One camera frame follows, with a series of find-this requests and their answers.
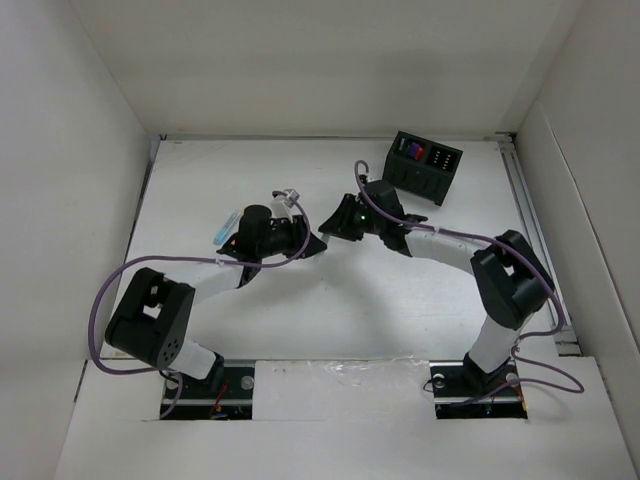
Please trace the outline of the blue pastel highlighter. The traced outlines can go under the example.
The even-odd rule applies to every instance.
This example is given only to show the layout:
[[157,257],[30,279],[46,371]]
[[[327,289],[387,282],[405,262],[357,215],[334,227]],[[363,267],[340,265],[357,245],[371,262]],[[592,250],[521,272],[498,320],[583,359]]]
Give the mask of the blue pastel highlighter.
[[213,244],[215,246],[222,246],[226,240],[233,233],[233,229],[235,228],[237,222],[239,221],[241,213],[239,211],[233,212],[227,220],[223,223],[223,225],[219,228],[216,233]]

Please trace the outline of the black purple-capped highlighter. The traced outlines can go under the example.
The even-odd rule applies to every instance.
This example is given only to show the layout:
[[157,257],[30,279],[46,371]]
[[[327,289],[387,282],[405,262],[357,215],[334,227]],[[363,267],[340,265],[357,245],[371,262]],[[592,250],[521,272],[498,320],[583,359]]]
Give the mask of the black purple-capped highlighter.
[[408,157],[410,157],[410,158],[415,159],[415,156],[416,156],[416,153],[417,153],[417,151],[418,151],[418,148],[419,148],[419,147],[423,147],[423,146],[422,146],[421,144],[419,144],[419,143],[412,142],[412,143],[409,145],[409,147],[408,147],[408,149],[407,149],[407,151],[406,151],[406,155],[407,155]]

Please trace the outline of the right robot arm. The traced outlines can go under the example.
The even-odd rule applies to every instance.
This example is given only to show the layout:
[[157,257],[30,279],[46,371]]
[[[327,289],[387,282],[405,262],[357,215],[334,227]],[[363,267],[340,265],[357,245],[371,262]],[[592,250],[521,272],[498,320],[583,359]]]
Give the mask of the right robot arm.
[[360,192],[345,194],[319,232],[351,242],[375,235],[401,255],[471,275],[486,318],[463,358],[462,381],[472,393],[486,393],[497,384],[525,324],[554,292],[550,276],[515,230],[489,238],[489,245],[481,248],[461,234],[428,227],[424,216],[405,212],[389,182],[369,182],[364,175],[358,182]]

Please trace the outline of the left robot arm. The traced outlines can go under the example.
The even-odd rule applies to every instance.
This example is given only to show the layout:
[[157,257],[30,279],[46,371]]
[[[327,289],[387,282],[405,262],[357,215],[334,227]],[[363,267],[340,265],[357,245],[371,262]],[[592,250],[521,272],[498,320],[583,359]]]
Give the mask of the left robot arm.
[[178,374],[201,396],[222,387],[224,358],[188,338],[194,307],[240,289],[270,267],[306,255],[312,243],[308,216],[277,217],[263,205],[245,208],[233,233],[211,259],[197,259],[186,278],[172,279],[149,267],[136,271],[105,332],[106,343],[158,370]]

